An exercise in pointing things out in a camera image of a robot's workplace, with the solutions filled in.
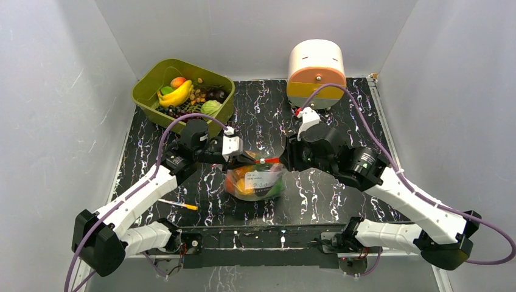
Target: tabletop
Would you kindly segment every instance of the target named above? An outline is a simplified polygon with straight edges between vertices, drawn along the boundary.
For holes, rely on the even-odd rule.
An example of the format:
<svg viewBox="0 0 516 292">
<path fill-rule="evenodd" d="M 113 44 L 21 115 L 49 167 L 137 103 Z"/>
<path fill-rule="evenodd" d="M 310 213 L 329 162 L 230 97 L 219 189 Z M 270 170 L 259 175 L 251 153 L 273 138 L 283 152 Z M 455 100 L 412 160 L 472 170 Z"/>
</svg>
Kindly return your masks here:
<svg viewBox="0 0 516 292">
<path fill-rule="evenodd" d="M 365 78 L 348 78 L 347 86 L 357 97 L 360 110 L 377 138 L 387 147 L 378 113 Z M 278 157 L 283 138 L 299 128 L 288 102 L 285 80 L 235 82 L 234 115 L 229 125 L 239 131 L 245 150 Z M 348 98 L 330 110 L 318 111 L 321 121 L 335 127 L 355 147 L 377 148 Z M 163 128 L 150 122 L 140 108 L 134 112 L 113 199 L 136 183 L 156 161 Z M 338 183 L 319 170 L 291 172 L 284 176 L 285 191 L 279 198 L 247 202 L 234 198 L 223 188 L 219 168 L 203 164 L 173 192 L 163 196 L 199 207 L 197 211 L 157 202 L 136 220 L 133 227 L 167 218 L 178 226 L 257 226 L 275 224 L 345 224 L 350 217 L 373 221 L 400 221 L 392 207 L 356 189 Z"/>
</svg>

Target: white label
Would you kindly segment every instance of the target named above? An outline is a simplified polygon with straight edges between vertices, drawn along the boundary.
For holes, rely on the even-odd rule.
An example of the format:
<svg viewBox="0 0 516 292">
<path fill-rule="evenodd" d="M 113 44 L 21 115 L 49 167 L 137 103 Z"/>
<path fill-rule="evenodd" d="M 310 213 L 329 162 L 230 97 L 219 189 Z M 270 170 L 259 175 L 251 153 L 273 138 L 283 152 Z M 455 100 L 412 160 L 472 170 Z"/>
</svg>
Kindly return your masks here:
<svg viewBox="0 0 516 292">
<path fill-rule="evenodd" d="M 248 172 L 245 174 L 244 187 L 246 190 L 272 187 L 282 175 L 283 172 Z"/>
</svg>

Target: white wall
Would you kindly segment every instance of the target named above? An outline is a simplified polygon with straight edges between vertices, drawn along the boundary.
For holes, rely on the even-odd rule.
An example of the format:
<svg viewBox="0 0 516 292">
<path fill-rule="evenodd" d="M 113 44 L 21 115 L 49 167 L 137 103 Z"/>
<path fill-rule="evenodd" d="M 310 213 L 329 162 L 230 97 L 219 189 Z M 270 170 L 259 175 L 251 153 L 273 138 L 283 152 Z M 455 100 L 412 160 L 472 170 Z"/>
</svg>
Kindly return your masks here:
<svg viewBox="0 0 516 292">
<path fill-rule="evenodd" d="M 348 76 L 378 72 L 417 0 L 96 0 L 138 78 L 178 58 L 233 79 L 286 78 L 290 51 L 323 38 Z"/>
<path fill-rule="evenodd" d="M 63 291 L 110 192 L 136 82 L 95 2 L 0 2 L 0 291 Z"/>
<path fill-rule="evenodd" d="M 405 173 L 459 210 L 477 210 L 516 238 L 516 2 L 420 0 L 379 86 Z M 501 259 L 505 240 L 482 227 L 472 258 Z M 454 292 L 516 291 L 516 261 L 464 264 Z"/>
</svg>

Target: bag of fruit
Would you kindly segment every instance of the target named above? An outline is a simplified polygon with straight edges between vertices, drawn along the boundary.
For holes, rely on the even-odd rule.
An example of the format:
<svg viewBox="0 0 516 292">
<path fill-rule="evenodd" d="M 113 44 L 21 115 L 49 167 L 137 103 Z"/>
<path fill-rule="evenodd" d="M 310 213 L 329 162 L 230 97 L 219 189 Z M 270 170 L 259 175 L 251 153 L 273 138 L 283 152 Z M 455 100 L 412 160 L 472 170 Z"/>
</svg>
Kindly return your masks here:
<svg viewBox="0 0 516 292">
<path fill-rule="evenodd" d="M 255 159 L 258 155 L 248 153 Z M 225 190 L 244 201 L 259 201 L 275 198 L 284 190 L 283 174 L 286 169 L 281 163 L 264 163 L 228 170 Z"/>
</svg>

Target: cabbage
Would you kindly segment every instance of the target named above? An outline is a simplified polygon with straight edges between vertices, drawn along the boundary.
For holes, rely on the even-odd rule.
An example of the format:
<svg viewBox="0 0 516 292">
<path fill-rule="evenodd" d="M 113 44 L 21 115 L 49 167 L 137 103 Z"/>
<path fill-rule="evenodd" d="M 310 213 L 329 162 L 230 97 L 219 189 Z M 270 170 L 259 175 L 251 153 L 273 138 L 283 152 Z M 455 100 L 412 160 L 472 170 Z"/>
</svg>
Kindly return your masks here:
<svg viewBox="0 0 516 292">
<path fill-rule="evenodd" d="M 207 114 L 208 116 L 213 116 L 220 109 L 222 104 L 216 100 L 208 100 L 204 103 L 203 107 L 201 107 L 201 113 Z"/>
</svg>

